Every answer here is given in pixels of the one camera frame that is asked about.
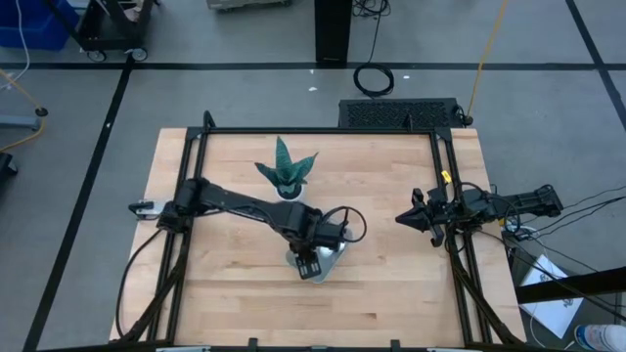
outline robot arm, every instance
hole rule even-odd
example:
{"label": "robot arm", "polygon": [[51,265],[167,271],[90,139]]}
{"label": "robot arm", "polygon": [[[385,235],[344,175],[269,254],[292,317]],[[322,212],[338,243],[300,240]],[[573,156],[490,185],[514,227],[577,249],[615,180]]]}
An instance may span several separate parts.
{"label": "robot arm", "polygon": [[493,195],[473,186],[451,202],[447,202],[441,190],[434,189],[428,191],[427,203],[424,203],[422,191],[414,189],[411,203],[413,208],[398,215],[395,221],[422,232],[431,231],[430,242],[433,246],[443,243],[444,233],[440,225],[455,225],[457,228],[472,230],[513,215],[556,217],[563,209],[559,196],[550,185],[512,196]]}
{"label": "robot arm", "polygon": [[174,200],[165,205],[156,225],[182,233],[191,229],[192,218],[222,212],[266,223],[281,235],[295,255],[303,280],[321,274],[315,248],[337,251],[345,242],[347,220],[330,223],[320,209],[301,202],[272,203],[225,190],[203,178],[186,180]]}

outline cart wheel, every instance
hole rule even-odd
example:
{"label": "cart wheel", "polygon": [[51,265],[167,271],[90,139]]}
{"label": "cart wheel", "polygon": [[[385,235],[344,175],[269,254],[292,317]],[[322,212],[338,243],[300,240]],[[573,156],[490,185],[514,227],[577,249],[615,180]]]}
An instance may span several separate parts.
{"label": "cart wheel", "polygon": [[148,58],[148,52],[144,48],[133,49],[131,55],[133,59],[138,63]]}
{"label": "cart wheel", "polygon": [[7,170],[9,171],[9,174],[12,176],[15,176],[18,174],[18,166],[12,160],[9,161],[9,165],[7,165]]}
{"label": "cart wheel", "polygon": [[104,61],[107,60],[107,54],[105,54],[105,52],[102,50],[92,51],[92,52],[87,52],[87,58],[89,58],[89,60],[91,60],[94,63],[103,63]]}

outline wooden tabletop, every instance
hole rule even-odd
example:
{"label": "wooden tabletop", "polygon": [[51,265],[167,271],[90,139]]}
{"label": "wooden tabletop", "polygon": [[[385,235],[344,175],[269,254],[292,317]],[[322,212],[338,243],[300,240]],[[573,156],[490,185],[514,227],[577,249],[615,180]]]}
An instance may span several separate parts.
{"label": "wooden tabletop", "polygon": [[[453,136],[462,179],[488,189],[475,130],[453,130]],[[160,131],[146,198],[172,198],[184,137],[185,129]],[[288,245],[267,225],[230,214],[198,219],[176,343],[246,345],[257,337],[261,346],[381,347],[390,339],[400,339],[406,347],[463,346],[448,253],[430,245],[429,233],[394,222],[411,207],[414,188],[436,187],[428,137],[282,138],[294,160],[319,152],[307,177],[305,201],[323,211],[339,205],[361,210],[368,235],[350,245],[327,280],[316,285],[302,281],[286,263]],[[275,144],[276,135],[210,135],[203,176],[226,189],[277,200],[253,165],[273,165]],[[350,220],[359,233],[358,218]],[[484,229],[499,234],[496,224]],[[132,250],[154,231],[155,222],[139,223]],[[125,329],[155,293],[164,238],[147,247],[129,273],[121,315]],[[474,246],[485,297],[510,330],[524,338],[502,244],[476,234]],[[468,301],[474,339],[479,340],[475,309]],[[164,317],[168,311],[166,303]],[[163,320],[160,336],[165,325]]]}

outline gray floor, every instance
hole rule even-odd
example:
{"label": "gray floor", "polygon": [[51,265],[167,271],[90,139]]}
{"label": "gray floor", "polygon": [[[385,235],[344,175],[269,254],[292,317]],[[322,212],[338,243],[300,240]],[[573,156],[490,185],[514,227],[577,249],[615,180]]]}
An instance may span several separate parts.
{"label": "gray floor", "polygon": [[[576,3],[604,60],[626,63],[618,35],[624,29],[618,14],[626,4]],[[475,63],[499,5],[498,0],[396,0],[391,16],[382,19],[375,60]],[[151,22],[149,61],[312,62],[312,11],[312,1],[296,0],[290,8],[218,15],[200,0],[165,0]],[[354,19],[350,61],[367,60],[375,25]],[[111,62],[125,60],[120,53],[109,56]],[[0,63],[19,63],[22,57],[20,50],[0,49]],[[32,58],[87,62],[71,41],[60,53],[33,51]],[[565,3],[541,0],[511,2],[489,61],[592,62]],[[10,283],[0,288],[3,350],[22,348],[119,74],[32,70],[22,79],[51,113],[40,139],[12,151],[21,173],[0,197],[0,280]],[[455,97],[466,106],[475,72],[395,70],[394,75],[389,98]],[[371,86],[382,84],[376,74],[364,76]],[[611,77],[626,94],[626,72]],[[133,71],[39,347],[107,341],[135,228],[125,207],[144,192],[160,128],[198,125],[204,110],[220,126],[335,126],[338,101],[361,97],[351,70]],[[32,114],[15,91],[0,91],[0,111]],[[569,204],[626,184],[626,135],[594,71],[486,71],[472,114],[490,179],[502,194],[551,183]],[[0,145],[25,134],[0,131]],[[546,237],[546,244],[597,269],[623,266],[624,213],[626,204],[611,205]],[[551,259],[585,272],[557,255]]]}

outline yellow clip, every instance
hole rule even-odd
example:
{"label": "yellow clip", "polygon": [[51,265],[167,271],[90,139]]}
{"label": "yellow clip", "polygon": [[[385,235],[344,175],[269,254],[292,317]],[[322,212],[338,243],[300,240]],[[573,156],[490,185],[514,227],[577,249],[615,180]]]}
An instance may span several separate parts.
{"label": "yellow clip", "polygon": [[446,185],[452,182],[452,177],[450,177],[448,171],[441,171],[441,176],[443,176],[443,180],[446,182]]}

